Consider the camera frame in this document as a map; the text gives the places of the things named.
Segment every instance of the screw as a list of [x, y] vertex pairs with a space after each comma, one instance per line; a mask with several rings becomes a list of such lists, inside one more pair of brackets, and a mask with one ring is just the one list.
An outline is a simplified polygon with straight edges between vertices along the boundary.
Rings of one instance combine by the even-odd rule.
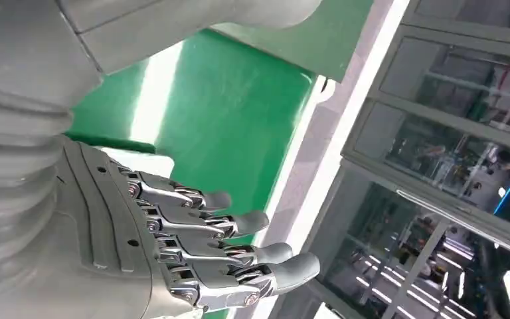
[[259, 294], [250, 294], [249, 296], [247, 296], [247, 298], [245, 298], [245, 305], [246, 306], [251, 306], [252, 304], [254, 304], [255, 302], [257, 302], [257, 300], [259, 300]]

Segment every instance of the gray plastic casing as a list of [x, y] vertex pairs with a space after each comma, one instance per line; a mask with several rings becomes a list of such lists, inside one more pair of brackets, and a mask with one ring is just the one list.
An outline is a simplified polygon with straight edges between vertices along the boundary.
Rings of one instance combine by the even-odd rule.
[[[165, 286], [168, 270], [156, 261], [155, 239], [143, 212], [124, 194], [126, 180], [117, 167], [101, 151], [64, 142], [56, 195], [42, 203], [56, 203], [46, 227], [0, 263], [0, 318], [128, 319], [191, 312]], [[46, 210], [22, 224], [39, 223], [40, 212]]]

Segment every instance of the white frame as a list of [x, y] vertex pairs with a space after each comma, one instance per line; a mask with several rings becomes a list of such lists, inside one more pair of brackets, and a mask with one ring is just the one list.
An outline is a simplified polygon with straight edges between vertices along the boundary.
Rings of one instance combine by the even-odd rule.
[[421, 0], [410, 0], [408, 10], [402, 20], [403, 25], [510, 43], [510, 28], [420, 15], [416, 13], [420, 2]]

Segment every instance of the glass window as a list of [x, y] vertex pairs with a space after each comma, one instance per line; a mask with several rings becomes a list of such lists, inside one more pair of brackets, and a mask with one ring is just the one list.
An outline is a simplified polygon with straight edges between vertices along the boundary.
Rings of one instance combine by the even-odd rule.
[[375, 104], [355, 149], [510, 222], [510, 148]]
[[397, 309], [395, 318], [510, 319], [510, 252], [450, 225]]
[[439, 221], [349, 171], [310, 248], [318, 280], [365, 318], [382, 318]]
[[422, 0], [419, 15], [510, 28], [510, 0]]
[[509, 56], [405, 38], [381, 90], [510, 133]]

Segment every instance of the robotic hand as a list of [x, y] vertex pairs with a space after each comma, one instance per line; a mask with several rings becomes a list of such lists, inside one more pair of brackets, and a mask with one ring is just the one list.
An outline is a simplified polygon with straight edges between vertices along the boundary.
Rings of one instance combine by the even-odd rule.
[[227, 194], [60, 135], [104, 74], [215, 23], [289, 27], [320, 2], [0, 0], [0, 319], [191, 317], [315, 276], [287, 246], [223, 242], [264, 228], [261, 212], [218, 215]]
[[171, 273], [171, 293], [193, 306], [205, 311], [250, 306], [291, 291], [319, 273], [315, 256], [292, 258], [285, 243], [258, 248], [223, 242], [268, 226], [261, 211], [215, 215], [231, 205], [227, 193], [203, 193], [120, 164], [118, 170], [127, 177], [129, 194], [157, 241], [159, 263]]

